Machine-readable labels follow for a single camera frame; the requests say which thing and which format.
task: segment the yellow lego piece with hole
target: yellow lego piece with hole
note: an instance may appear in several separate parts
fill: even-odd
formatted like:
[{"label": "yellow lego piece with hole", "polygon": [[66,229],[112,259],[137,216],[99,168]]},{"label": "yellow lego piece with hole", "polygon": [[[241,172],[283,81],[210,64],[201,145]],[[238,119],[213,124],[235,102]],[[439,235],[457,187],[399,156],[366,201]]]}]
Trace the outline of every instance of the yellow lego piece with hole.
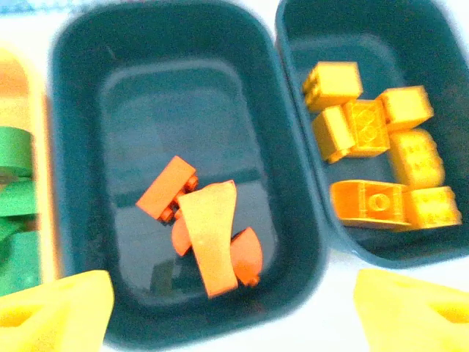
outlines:
[{"label": "yellow lego piece with hole", "polygon": [[392,133],[389,139],[389,156],[399,183],[410,189],[432,188],[443,184],[443,161],[430,133],[415,129]]},{"label": "yellow lego piece with hole", "polygon": [[356,62],[318,62],[303,83],[310,111],[341,105],[363,92]]},{"label": "yellow lego piece with hole", "polygon": [[331,164],[346,156],[355,145],[341,106],[324,109],[312,127],[322,159]]},{"label": "yellow lego piece with hole", "polygon": [[344,112],[355,140],[347,157],[376,156],[389,149],[381,100],[352,100],[344,104]]},{"label": "yellow lego piece with hole", "polygon": [[398,229],[408,225],[402,201],[405,186],[396,183],[345,180],[332,184],[330,198],[346,226]]},{"label": "yellow lego piece with hole", "polygon": [[454,193],[448,186],[405,192],[404,207],[410,226],[403,230],[432,229],[462,223]]},{"label": "yellow lego piece with hole", "polygon": [[99,352],[114,305],[105,271],[0,298],[2,352]]},{"label": "yellow lego piece with hole", "polygon": [[363,269],[354,301],[370,352],[469,352],[469,293]]},{"label": "yellow lego piece with hole", "polygon": [[387,89],[377,99],[383,102],[389,132],[410,130],[433,117],[423,86]]}]

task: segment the white background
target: white background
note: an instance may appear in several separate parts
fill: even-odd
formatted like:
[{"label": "white background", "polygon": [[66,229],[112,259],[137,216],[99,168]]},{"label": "white background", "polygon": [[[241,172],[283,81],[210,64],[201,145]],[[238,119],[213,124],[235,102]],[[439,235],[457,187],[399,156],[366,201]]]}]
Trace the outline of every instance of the white background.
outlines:
[{"label": "white background", "polygon": [[[255,14],[275,37],[278,0],[233,1]],[[469,5],[462,0],[440,0],[438,3],[447,14],[459,44],[468,57]],[[21,49],[37,69],[47,76],[54,38],[69,19],[63,13],[0,17],[0,40]],[[168,351],[269,351],[274,348],[275,351],[368,351],[353,306],[352,292],[358,270],[371,267],[352,255],[332,251],[319,287],[292,314],[250,329]],[[397,272],[469,291],[469,258]],[[103,351],[115,350],[104,346]]]}]

